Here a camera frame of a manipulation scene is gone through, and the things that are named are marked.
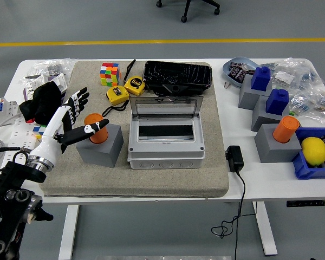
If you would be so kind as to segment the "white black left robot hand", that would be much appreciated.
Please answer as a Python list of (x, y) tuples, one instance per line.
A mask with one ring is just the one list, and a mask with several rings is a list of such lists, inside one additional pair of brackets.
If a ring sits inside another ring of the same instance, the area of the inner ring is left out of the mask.
[(88, 89), (83, 88), (56, 110), (42, 135), (40, 144), (28, 155), (27, 166), (45, 167), (47, 171), (51, 171), (67, 146), (90, 138), (109, 124), (107, 119), (97, 119), (94, 123), (73, 128), (77, 117), (88, 102), (88, 97)]

